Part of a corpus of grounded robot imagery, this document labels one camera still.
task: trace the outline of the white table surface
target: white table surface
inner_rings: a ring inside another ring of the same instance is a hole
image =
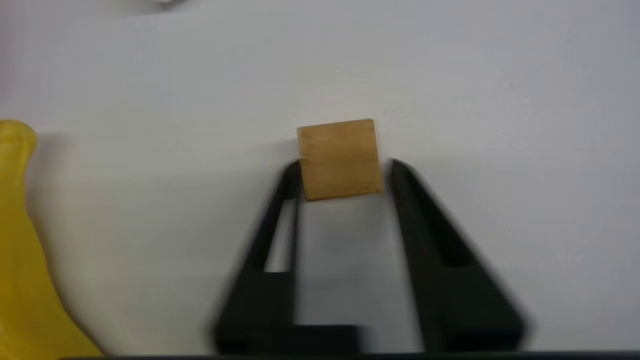
[[[1,0],[29,208],[115,354],[204,328],[296,127],[370,117],[526,310],[527,348],[640,344],[640,3]],[[419,349],[384,196],[305,208],[299,320]]]

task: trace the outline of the wooden cube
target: wooden cube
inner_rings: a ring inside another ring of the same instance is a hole
[[[383,191],[373,120],[298,128],[307,201]]]

